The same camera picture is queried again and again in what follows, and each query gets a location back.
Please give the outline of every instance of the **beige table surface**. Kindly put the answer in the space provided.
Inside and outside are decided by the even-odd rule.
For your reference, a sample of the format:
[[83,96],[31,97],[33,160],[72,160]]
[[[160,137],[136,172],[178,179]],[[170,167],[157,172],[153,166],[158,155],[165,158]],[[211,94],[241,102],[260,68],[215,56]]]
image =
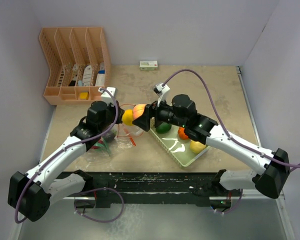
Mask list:
[[[189,68],[197,71],[206,81],[216,109],[225,126],[232,133],[256,143],[241,83],[234,66],[159,66],[158,71],[140,71],[139,67],[113,66],[111,87],[117,88],[120,104],[148,104],[157,100],[152,87],[166,80],[174,72]],[[199,113],[217,119],[200,80],[190,72],[182,72],[169,83],[167,102],[177,94],[187,94],[195,102]],[[87,115],[89,105],[58,105],[48,134],[43,159],[48,157],[69,136],[78,121]],[[243,170],[248,167],[228,154],[211,148],[190,166],[181,169],[145,132],[134,138],[136,146],[109,158],[88,160],[87,153],[68,166],[66,171],[81,169],[86,172],[218,172],[220,169]]]

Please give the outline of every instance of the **yellow fruit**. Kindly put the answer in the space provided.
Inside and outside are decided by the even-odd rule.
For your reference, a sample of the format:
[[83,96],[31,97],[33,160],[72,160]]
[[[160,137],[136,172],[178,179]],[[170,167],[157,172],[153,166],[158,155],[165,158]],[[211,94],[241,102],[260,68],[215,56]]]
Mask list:
[[190,142],[190,149],[192,152],[195,154],[201,153],[207,146],[202,144],[201,142],[198,141],[192,141]]
[[125,110],[121,120],[125,125],[133,126],[132,121],[134,118],[132,109]]
[[140,117],[145,111],[145,104],[135,105],[133,108],[133,119]]

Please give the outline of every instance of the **white wall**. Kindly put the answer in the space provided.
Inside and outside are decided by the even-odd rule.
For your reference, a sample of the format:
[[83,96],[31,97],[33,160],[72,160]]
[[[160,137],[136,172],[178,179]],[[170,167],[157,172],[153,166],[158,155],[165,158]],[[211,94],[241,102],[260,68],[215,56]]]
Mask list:
[[[243,66],[243,81],[261,143],[300,162],[300,0],[281,0]],[[284,188],[300,239],[300,169]]]
[[242,65],[279,0],[31,0],[41,24],[103,26],[113,64]]
[[52,114],[42,97],[49,70],[40,29],[27,0],[0,1],[0,240],[14,221],[9,179],[38,162]]

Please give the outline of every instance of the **wooden organizer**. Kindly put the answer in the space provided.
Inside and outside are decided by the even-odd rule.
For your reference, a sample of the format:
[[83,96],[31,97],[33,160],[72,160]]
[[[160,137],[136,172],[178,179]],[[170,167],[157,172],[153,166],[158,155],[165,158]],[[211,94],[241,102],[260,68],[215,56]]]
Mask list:
[[[100,100],[100,86],[95,86],[100,63],[104,63],[104,88],[109,86],[111,60],[102,27],[48,27],[43,28],[39,40],[50,68],[50,76],[43,96],[51,105],[90,104]],[[73,67],[77,65],[75,86]],[[92,67],[90,86],[78,86],[87,65]],[[88,92],[88,100],[80,93]]]

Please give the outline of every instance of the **green tray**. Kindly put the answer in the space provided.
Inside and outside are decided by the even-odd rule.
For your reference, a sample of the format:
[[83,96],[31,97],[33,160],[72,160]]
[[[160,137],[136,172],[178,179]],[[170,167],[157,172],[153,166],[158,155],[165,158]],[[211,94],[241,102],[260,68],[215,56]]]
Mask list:
[[195,154],[190,150],[190,140],[182,140],[178,136],[178,126],[172,126],[171,130],[164,134],[156,132],[153,122],[151,126],[149,133],[180,167],[188,167],[210,148],[207,146],[202,152]]

